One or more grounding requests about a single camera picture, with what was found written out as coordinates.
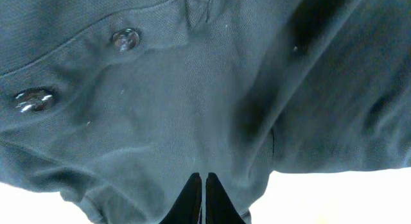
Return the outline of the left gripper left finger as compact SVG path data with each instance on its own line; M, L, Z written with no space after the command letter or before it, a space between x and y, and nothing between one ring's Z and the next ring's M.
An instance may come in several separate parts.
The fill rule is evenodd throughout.
M160 224L202 223L202 179L193 173Z

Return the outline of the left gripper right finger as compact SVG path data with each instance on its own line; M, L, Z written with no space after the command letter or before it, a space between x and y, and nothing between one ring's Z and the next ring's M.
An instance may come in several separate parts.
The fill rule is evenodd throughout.
M245 224L215 173L208 174L205 189L207 224Z

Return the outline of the black polo shirt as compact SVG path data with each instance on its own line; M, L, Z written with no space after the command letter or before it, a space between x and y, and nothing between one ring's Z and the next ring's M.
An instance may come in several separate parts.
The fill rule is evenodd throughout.
M93 223L409 166L410 0L1 0L1 181Z

